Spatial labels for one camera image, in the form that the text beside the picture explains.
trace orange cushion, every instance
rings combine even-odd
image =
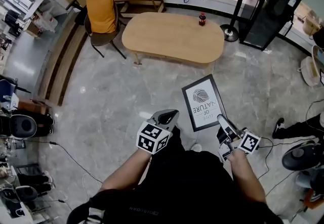
[[[92,32],[111,33],[115,31],[113,0],[86,0]]]

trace stairs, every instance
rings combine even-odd
[[[63,104],[71,73],[87,39],[85,27],[74,22],[76,16],[72,14],[58,37],[38,90],[40,98],[54,105]]]

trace framed poster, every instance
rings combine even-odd
[[[217,116],[226,117],[213,76],[210,74],[182,88],[193,131],[218,124]]]
[[[322,69],[320,69],[320,82],[324,85],[324,72]]]

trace forearm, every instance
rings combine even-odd
[[[103,182],[100,190],[132,189],[140,181],[150,158],[151,154],[138,149],[120,168]]]
[[[263,187],[255,176],[245,154],[239,156],[234,154],[230,161],[233,179],[242,194],[249,200],[265,203]]]

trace stand base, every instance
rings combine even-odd
[[[224,32],[224,39],[226,41],[233,42],[238,39],[238,30],[235,27],[231,27],[229,24],[222,24],[221,29]]]

